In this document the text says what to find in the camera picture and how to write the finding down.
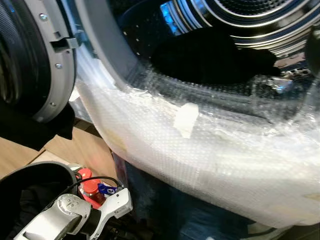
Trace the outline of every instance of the bubble wrap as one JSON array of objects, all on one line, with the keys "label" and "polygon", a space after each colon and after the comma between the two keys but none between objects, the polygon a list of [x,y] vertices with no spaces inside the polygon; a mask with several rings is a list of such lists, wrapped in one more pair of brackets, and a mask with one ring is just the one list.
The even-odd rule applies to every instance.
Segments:
[{"label": "bubble wrap", "polygon": [[111,89],[85,76],[77,88],[94,125],[130,164],[270,227],[320,222],[318,80],[278,96],[263,76],[243,94],[152,69],[135,76],[141,89]]}]

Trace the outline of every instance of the black cable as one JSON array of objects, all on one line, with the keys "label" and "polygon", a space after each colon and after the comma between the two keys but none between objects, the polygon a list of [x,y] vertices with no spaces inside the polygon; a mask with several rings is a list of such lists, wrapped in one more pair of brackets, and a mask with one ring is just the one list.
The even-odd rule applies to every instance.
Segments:
[{"label": "black cable", "polygon": [[79,184],[81,184],[83,182],[86,182],[86,181],[89,181],[89,180],[93,180],[93,179],[108,179],[108,180],[113,181],[118,188],[121,187],[121,184],[118,182],[118,180],[114,179],[113,177],[110,177],[110,176],[93,176],[93,177],[89,177],[89,178],[86,178],[86,179],[79,180],[79,181],[75,182],[74,184],[68,186],[62,193],[60,193],[60,195],[67,193],[72,188],[74,188],[75,186],[78,186]]},{"label": "black cable", "polygon": [[73,173],[78,177],[77,180],[82,180],[82,175],[79,172],[73,171]]},{"label": "black cable", "polygon": [[113,177],[110,177],[110,176],[93,176],[93,177],[88,177],[86,179],[82,179],[82,180],[79,180],[77,182],[75,182],[74,184],[68,186],[65,190],[63,190],[57,197],[55,197],[42,211],[45,211],[47,210],[48,208],[50,208],[54,202],[57,200],[57,198],[59,196],[61,196],[62,194],[65,194],[67,192],[69,192],[72,188],[74,188],[75,186],[78,186],[79,184],[83,183],[83,182],[86,182],[86,181],[89,181],[89,180],[93,180],[93,179],[108,179],[108,180],[111,180],[113,181],[118,188],[121,188],[121,184],[118,182],[118,180],[114,179]]}]

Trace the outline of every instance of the red cap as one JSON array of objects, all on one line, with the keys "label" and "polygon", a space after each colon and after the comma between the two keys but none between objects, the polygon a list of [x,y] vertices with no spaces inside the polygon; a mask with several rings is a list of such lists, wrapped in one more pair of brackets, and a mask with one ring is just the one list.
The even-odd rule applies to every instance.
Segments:
[{"label": "red cap", "polygon": [[92,179],[89,181],[83,182],[83,190],[87,194],[95,194],[98,192],[98,184],[100,183],[99,179]]},{"label": "red cap", "polygon": [[89,168],[82,168],[78,171],[81,174],[82,179],[88,179],[92,177],[92,171]]}]

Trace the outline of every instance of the black fabric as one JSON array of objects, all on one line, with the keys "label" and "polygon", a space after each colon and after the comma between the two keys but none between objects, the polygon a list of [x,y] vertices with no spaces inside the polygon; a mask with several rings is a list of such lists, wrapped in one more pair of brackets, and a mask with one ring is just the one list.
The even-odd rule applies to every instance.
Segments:
[{"label": "black fabric", "polygon": [[310,31],[305,46],[305,59],[314,76],[320,78],[320,38],[315,36],[315,31],[320,31],[320,25],[315,25]]},{"label": "black fabric", "polygon": [[170,38],[151,56],[163,74],[202,85],[243,83],[258,74],[279,76],[276,56],[266,49],[237,49],[218,27],[206,27]]},{"label": "black fabric", "polygon": [[0,137],[39,151],[55,135],[72,139],[75,112],[67,104],[48,123],[39,123],[0,100]]}]

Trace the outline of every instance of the washing machine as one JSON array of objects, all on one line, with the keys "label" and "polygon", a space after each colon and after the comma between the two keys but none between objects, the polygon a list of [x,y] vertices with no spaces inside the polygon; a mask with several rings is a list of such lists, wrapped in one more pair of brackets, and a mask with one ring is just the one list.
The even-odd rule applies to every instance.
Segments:
[{"label": "washing machine", "polygon": [[[0,6],[7,104],[49,122],[75,83],[103,139],[133,168],[271,228],[320,222],[318,0],[3,0]],[[216,26],[239,49],[268,49],[281,74],[203,85],[151,64],[161,43]],[[228,78],[228,71],[221,74]]]}]

